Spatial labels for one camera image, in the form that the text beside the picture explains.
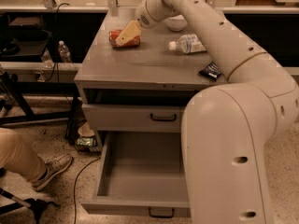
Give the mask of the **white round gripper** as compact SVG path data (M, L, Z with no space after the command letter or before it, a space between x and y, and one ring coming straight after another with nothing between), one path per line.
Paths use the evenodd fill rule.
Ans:
M165 19L177 16L179 12L173 7L174 4L175 0L143 0L135 11L136 21L130 21L120 37L134 38L141 35L142 27L150 29Z

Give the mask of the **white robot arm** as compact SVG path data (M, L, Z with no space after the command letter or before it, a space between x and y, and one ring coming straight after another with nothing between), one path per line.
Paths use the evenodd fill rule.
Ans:
M296 121L298 85L204 0L144 0L117 42L176 15L192 27L227 81L195 94L182 117L192 224L274 224L263 150Z

